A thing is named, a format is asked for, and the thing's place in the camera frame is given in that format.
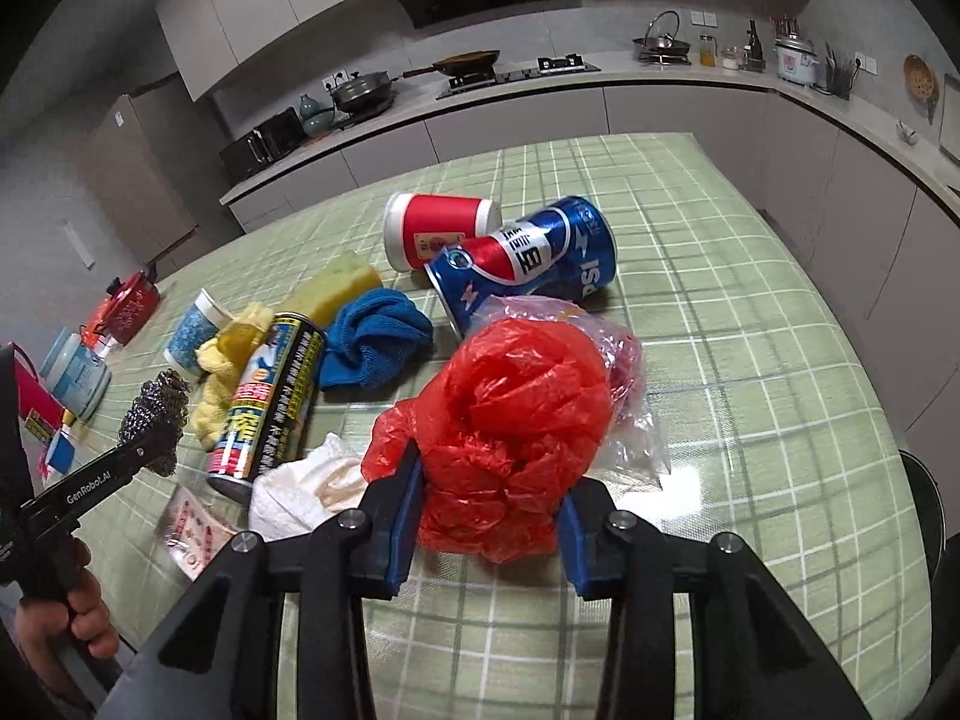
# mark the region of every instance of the white cloth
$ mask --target white cloth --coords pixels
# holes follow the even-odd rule
[[[266,541],[310,533],[344,509],[360,504],[367,482],[360,458],[327,433],[303,460],[284,463],[253,480],[250,529]]]

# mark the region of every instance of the dining table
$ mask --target dining table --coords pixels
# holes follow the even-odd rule
[[[274,307],[344,251],[367,259],[434,325],[434,343],[374,394],[325,391],[297,457],[335,433],[362,456],[373,421],[415,396],[459,340],[422,274],[383,250],[395,191],[491,197],[511,220],[584,196],[616,237],[616,278],[587,302],[640,341],[661,458],[645,477],[592,469],[621,509],[664,533],[733,531],[755,550],[843,667],[872,717],[909,714],[930,677],[930,589],[898,446],[870,379],[810,279],[689,133],[533,143],[405,173],[318,203],[160,283],[146,326],[107,356],[112,381],[74,428],[80,462],[114,446],[200,289],[234,314]],[[191,394],[191,407],[199,388]],[[205,482],[189,427],[173,478],[141,471],[80,522],[117,628],[141,645],[189,579],[157,523],[176,484],[238,528],[245,513]],[[392,601],[364,603],[379,718],[592,718],[611,602],[585,602],[557,556],[494,565],[418,549]],[[693,717],[688,599],[675,596],[678,718]],[[298,596],[287,596],[277,716],[296,717]],[[784,696],[784,702],[790,697]]]

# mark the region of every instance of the blue soda can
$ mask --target blue soda can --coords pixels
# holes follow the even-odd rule
[[[596,206],[564,197],[489,235],[445,247],[426,274],[462,337],[488,295],[578,301],[605,287],[616,275],[616,241]]]

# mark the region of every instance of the plaid tablecloth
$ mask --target plaid tablecloth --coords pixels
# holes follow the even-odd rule
[[[875,718],[903,717],[929,677],[929,587],[910,491],[877,396],[813,285],[692,136],[616,135],[511,148],[353,191],[271,224],[178,272],[147,327],[109,360],[113,381],[83,456],[115,442],[142,381],[200,288],[236,312],[275,305],[334,255],[356,250],[437,327],[432,359],[373,402],[321,397],[305,445],[340,434],[363,452],[378,413],[418,392],[456,346],[437,298],[387,265],[381,210],[395,190],[492,196],[504,218],[584,194],[616,233],[601,313],[647,355],[669,442],[664,489],[614,498],[669,533],[737,531],[811,620]],[[179,447],[176,480],[218,511],[203,452]],[[186,587],[154,528],[173,483],[146,472],[83,519],[114,619],[141,642]],[[296,600],[287,601],[280,717],[295,715]],[[677,716],[692,714],[688,606],[678,597]],[[586,604],[555,557],[496,567],[419,553],[400,598],[367,603],[381,718],[592,717],[608,605]]]

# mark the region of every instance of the human hand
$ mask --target human hand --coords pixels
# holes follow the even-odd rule
[[[83,541],[74,539],[77,563],[89,565],[90,550]],[[54,653],[51,639],[61,632],[70,631],[80,641],[85,641],[90,655],[95,658],[112,658],[120,647],[120,637],[110,624],[110,612],[100,594],[100,583],[86,568],[80,570],[77,586],[66,596],[70,614],[64,604],[37,598],[24,598],[16,610],[16,636],[20,649],[30,668],[54,693],[64,697],[78,696],[79,690],[66,673]]]

